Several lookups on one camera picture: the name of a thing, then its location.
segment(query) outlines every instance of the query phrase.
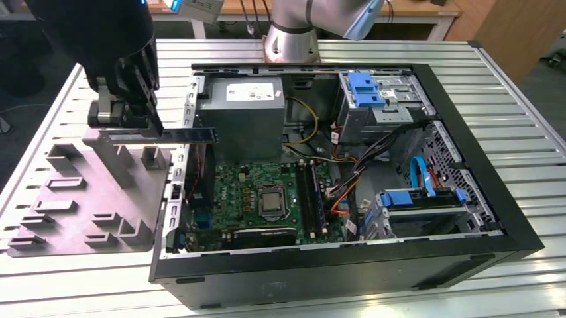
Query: circuit board chip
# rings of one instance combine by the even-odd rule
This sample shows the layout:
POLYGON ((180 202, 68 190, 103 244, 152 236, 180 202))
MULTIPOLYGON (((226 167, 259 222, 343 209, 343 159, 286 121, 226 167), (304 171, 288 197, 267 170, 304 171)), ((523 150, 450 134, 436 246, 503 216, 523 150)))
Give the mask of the circuit board chip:
POLYGON ((276 221, 284 216, 284 188, 280 186, 259 189, 259 216, 276 221))
POLYGON ((264 212, 282 210, 282 202, 279 199, 279 193, 264 193, 262 195, 262 210, 264 212))

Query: gray power supply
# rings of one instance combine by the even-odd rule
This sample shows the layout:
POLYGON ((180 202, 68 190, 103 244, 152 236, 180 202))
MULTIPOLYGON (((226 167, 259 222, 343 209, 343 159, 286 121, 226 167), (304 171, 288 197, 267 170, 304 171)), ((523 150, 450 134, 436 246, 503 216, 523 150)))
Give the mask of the gray power supply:
POLYGON ((278 162, 282 158, 284 94, 280 77, 211 78, 199 100, 204 127, 216 127, 218 162, 278 162))

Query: yellow cable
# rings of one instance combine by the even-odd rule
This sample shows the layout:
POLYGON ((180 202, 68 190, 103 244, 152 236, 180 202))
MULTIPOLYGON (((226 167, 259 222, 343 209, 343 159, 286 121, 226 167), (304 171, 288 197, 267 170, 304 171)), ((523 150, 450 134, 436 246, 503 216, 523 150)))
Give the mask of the yellow cable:
POLYGON ((319 131, 319 116, 316 116, 315 111, 312 110, 312 108, 306 104, 304 101, 294 98, 294 97, 287 97, 287 99, 291 99, 292 101, 296 101, 312 114, 312 117, 315 118, 315 130, 312 131, 312 134, 304 138, 303 140, 295 141, 295 142, 286 142, 283 145, 284 146, 292 146, 294 144, 304 144, 307 141, 310 141, 310 139, 312 139, 319 131))

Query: blue cable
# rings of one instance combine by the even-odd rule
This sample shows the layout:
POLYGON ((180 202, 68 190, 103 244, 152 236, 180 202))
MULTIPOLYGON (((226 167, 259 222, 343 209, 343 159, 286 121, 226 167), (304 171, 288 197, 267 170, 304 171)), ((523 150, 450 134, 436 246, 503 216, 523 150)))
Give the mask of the blue cable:
POLYGON ((410 186, 419 187, 418 178, 416 178, 416 166, 420 170, 420 179, 423 180, 426 191, 428 191, 428 195, 431 197, 435 197, 436 192, 434 191, 431 173, 428 172, 428 169, 426 168, 426 162, 423 157, 420 156, 414 156, 410 160, 410 186))

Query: ram slot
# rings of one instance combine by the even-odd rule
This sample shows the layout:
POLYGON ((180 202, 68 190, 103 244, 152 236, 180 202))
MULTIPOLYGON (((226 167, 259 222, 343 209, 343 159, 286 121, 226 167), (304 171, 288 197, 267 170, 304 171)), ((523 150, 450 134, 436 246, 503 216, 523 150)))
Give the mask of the ram slot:
POLYGON ((316 221, 318 221, 318 231, 322 234, 326 234, 328 230, 326 229, 326 217, 324 217, 324 205, 322 201, 322 193, 320 193, 320 184, 319 184, 319 175, 316 174, 316 166, 311 164, 311 175, 312 175, 312 183, 314 183, 314 202, 315 202, 315 213, 316 213, 316 221))
POLYGON ((316 237, 316 218, 314 213, 314 202, 311 197, 312 172, 304 164, 295 166, 295 177, 298 184, 298 199, 300 206, 300 218, 303 220, 304 236, 314 239, 316 237))

